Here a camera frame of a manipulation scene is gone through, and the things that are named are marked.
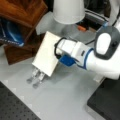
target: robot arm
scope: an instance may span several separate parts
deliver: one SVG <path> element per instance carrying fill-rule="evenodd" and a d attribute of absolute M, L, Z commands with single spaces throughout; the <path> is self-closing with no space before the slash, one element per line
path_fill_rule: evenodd
<path fill-rule="evenodd" d="M 82 42 L 63 38 L 57 45 L 62 51 L 59 61 L 70 66 L 72 59 L 72 63 L 80 68 L 117 80 L 120 77 L 119 38 L 119 30 L 113 26 L 107 26 L 97 32 L 94 49 Z"/>

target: black cable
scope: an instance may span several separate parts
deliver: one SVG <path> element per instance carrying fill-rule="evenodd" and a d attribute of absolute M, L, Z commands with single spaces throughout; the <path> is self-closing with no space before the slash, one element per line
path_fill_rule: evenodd
<path fill-rule="evenodd" d="M 93 43 L 93 42 L 95 42 L 95 40 L 91 40 L 91 41 L 85 43 L 85 45 L 89 45 L 89 44 L 91 44 L 91 43 Z"/>
<path fill-rule="evenodd" d="M 117 18 L 116 18 L 115 22 L 112 24 L 112 26 L 114 26 L 114 25 L 116 24 L 116 22 L 117 22 L 119 16 L 120 16 L 120 8 L 119 8 L 119 12 L 118 12 Z"/>
<path fill-rule="evenodd" d="M 107 22 L 108 22 L 108 20 L 105 19 L 105 17 L 102 17 L 101 15 L 98 15 L 98 14 L 96 14 L 96 13 L 93 13 L 93 12 L 91 12 L 91 11 L 87 11 L 87 10 L 86 10 L 85 12 L 88 12 L 88 13 L 91 13 L 91 14 L 93 14 L 93 15 L 96 15 L 96 16 L 102 18 L 104 21 L 107 21 Z"/>

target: white table surface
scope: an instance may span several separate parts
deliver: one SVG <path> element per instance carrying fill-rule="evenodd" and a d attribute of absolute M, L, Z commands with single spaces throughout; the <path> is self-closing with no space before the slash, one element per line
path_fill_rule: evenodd
<path fill-rule="evenodd" d="M 86 103 L 97 89 L 95 73 L 59 64 L 51 78 L 34 89 L 26 79 L 34 58 L 9 66 L 0 47 L 0 81 L 42 120 L 104 120 Z"/>

